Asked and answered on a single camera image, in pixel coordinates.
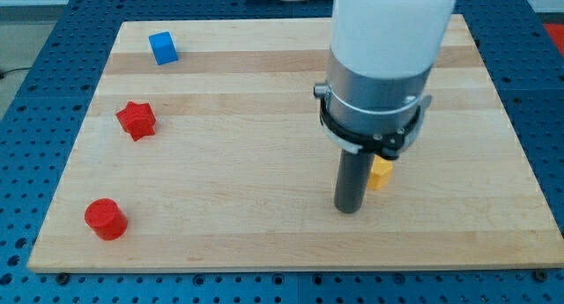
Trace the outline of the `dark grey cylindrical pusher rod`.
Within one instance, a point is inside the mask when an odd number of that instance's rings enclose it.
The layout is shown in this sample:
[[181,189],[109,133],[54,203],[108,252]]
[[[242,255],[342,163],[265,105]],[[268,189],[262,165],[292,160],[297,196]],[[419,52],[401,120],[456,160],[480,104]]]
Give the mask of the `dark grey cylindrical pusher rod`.
[[370,152],[341,152],[334,194],[334,205],[339,211],[355,213],[362,206],[374,157]]

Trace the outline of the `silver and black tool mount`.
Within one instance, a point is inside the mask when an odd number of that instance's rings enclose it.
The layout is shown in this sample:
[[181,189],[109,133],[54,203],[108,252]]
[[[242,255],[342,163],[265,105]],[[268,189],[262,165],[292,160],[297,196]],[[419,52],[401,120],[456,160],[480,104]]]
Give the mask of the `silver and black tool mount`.
[[314,88],[327,137],[351,154],[395,160],[419,135],[432,98],[423,90],[429,69],[410,77],[371,78],[330,54],[326,81]]

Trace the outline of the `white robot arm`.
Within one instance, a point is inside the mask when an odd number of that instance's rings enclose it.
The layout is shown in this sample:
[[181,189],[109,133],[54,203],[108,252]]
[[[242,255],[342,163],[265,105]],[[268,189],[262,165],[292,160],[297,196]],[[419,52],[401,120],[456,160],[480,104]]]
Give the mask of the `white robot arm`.
[[320,123],[342,150],[334,205],[362,206],[375,157],[394,160],[418,137],[424,93],[456,0],[333,0]]

